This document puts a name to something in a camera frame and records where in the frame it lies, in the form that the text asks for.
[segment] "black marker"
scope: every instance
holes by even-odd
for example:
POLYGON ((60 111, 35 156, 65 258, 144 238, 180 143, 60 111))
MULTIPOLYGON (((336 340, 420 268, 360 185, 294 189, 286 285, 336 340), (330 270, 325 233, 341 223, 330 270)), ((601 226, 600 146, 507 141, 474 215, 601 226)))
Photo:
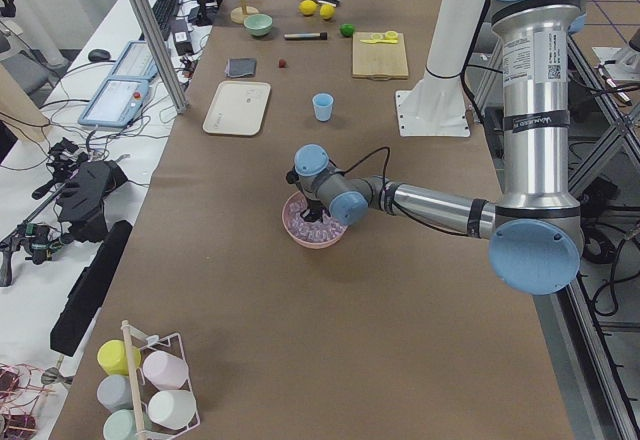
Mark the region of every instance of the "black marker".
POLYGON ((329 38, 327 32, 318 33, 285 33, 285 40, 326 40, 329 38))

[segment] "white tray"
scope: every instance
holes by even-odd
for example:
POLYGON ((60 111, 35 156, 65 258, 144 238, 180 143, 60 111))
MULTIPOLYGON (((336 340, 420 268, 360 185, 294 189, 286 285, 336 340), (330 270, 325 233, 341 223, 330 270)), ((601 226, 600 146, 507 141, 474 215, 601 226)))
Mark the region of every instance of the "white tray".
POLYGON ((218 85, 202 129, 218 135, 252 136, 260 131, 271 85, 224 81, 218 85))

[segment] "black mouse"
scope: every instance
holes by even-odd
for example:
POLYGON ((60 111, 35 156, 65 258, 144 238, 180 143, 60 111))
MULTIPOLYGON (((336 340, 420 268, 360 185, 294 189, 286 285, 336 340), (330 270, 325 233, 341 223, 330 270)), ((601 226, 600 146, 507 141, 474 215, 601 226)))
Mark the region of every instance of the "black mouse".
POLYGON ((102 50, 101 48, 96 48, 89 52, 87 58, 90 62, 106 62, 111 60, 111 54, 106 50, 102 50))

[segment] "label on robot arm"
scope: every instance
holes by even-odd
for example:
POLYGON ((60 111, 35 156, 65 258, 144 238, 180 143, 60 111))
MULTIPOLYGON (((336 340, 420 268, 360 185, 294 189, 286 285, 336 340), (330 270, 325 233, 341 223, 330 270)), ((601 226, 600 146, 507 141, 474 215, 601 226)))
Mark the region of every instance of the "label on robot arm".
POLYGON ((534 33, 535 82, 567 81, 567 38, 563 31, 534 33))
POLYGON ((533 37, 512 40, 502 49, 502 82, 505 87, 533 80, 533 37))

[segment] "yellow lemon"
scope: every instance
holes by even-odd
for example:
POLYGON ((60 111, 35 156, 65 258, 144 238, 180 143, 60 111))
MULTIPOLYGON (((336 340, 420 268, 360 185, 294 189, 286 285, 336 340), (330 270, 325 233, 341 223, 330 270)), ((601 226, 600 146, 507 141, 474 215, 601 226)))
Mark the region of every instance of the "yellow lemon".
POLYGON ((300 2, 300 5, 298 5, 298 10, 300 10, 301 14, 308 17, 316 13, 317 7, 318 5, 313 0, 303 0, 300 2))
POLYGON ((336 12, 336 9, 333 5, 328 5, 325 3, 320 7, 320 16, 324 20, 331 20, 331 17, 333 17, 333 14, 335 12, 336 12))

